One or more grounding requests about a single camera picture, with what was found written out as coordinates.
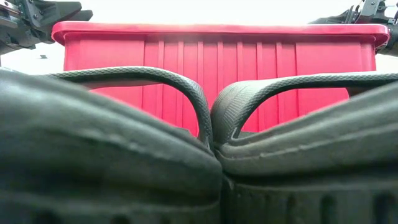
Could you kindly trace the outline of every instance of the red plastic bin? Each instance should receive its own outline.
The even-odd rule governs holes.
[[[53,38],[65,46],[65,70],[145,65],[185,75],[210,105],[230,83],[325,72],[376,69],[375,47],[388,41],[381,25],[303,27],[166,26],[60,22]],[[169,86],[93,90],[197,134],[192,105]],[[260,131],[346,99],[344,89],[292,90],[250,117],[244,131]]]

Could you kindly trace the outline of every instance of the white wall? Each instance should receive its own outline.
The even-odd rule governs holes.
[[[92,22],[157,24],[242,24],[299,26],[337,15],[359,0],[80,0],[94,12]],[[395,4],[396,0],[387,0]],[[2,66],[36,74],[60,72],[63,47],[39,44],[36,50],[2,55]],[[49,59],[39,60],[40,54]],[[397,67],[395,58],[377,56],[379,70]]]

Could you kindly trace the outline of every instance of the bin lip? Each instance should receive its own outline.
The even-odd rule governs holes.
[[[224,35],[357,35],[374,37],[376,47],[389,38],[388,27],[380,24],[311,24],[305,26],[240,26],[240,25],[169,25],[169,24],[105,24],[65,21],[54,25],[52,38],[65,45],[69,33],[89,34],[224,34]]]

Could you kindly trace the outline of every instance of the red bin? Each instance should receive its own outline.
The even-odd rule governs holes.
[[[256,27],[60,22],[53,38],[65,46],[64,69],[145,65],[198,82],[209,105],[226,86],[314,73],[376,69],[375,47],[388,41],[376,24]],[[93,90],[197,134],[192,105],[165,85]],[[343,89],[292,90],[267,100],[244,131],[260,131],[348,97]]]

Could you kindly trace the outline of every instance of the white background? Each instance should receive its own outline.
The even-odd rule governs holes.
[[[80,0],[91,22],[156,24],[242,24],[302,26],[341,14],[360,0]],[[395,5],[397,0],[387,0]],[[387,10],[394,16],[397,8]],[[2,66],[29,74],[63,70],[63,46],[38,44],[1,56]],[[46,55],[48,59],[39,59]],[[398,58],[377,55],[378,70],[393,70]]]

